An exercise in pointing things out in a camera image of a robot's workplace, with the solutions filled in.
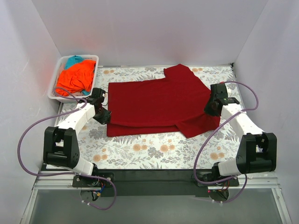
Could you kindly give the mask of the dark red t-shirt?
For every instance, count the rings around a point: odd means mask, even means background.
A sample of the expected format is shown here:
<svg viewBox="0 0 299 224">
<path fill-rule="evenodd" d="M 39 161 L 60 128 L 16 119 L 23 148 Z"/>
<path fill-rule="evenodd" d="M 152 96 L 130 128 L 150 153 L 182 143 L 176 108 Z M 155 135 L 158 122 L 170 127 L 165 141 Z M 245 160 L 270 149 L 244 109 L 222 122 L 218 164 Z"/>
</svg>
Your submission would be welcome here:
<svg viewBox="0 0 299 224">
<path fill-rule="evenodd" d="M 211 91 L 186 66 L 164 69 L 164 78 L 109 83 L 107 136 L 181 132 L 186 138 L 215 130 L 219 117 L 204 112 Z"/>
</svg>

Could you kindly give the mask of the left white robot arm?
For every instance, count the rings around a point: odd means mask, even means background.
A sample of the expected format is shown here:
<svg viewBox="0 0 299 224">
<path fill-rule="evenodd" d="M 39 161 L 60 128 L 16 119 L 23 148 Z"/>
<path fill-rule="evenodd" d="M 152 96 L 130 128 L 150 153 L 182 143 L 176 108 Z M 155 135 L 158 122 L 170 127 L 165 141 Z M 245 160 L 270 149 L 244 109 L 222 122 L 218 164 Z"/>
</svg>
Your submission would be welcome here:
<svg viewBox="0 0 299 224">
<path fill-rule="evenodd" d="M 44 133 L 43 162 L 84 174 L 83 181 L 90 187 L 96 186 L 100 178 L 96 166 L 80 155 L 78 134 L 91 119 L 102 125 L 110 122 L 111 112 L 102 105 L 105 94 L 103 89 L 93 88 L 90 96 L 79 100 L 76 112 Z"/>
</svg>

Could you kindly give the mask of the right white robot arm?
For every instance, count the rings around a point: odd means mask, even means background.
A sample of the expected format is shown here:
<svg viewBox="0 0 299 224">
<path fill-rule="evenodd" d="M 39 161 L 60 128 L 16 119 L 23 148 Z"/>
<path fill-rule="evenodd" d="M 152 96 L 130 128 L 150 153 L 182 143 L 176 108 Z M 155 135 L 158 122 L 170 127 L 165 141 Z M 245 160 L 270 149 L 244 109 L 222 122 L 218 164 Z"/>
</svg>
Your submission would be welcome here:
<svg viewBox="0 0 299 224">
<path fill-rule="evenodd" d="M 229 176 L 272 172 L 277 164 L 277 137 L 259 128 L 242 109 L 240 102 L 228 95 L 224 83 L 210 86 L 210 98 L 204 112 L 225 119 L 240 140 L 236 158 L 215 163 L 209 180 L 216 185 Z"/>
</svg>

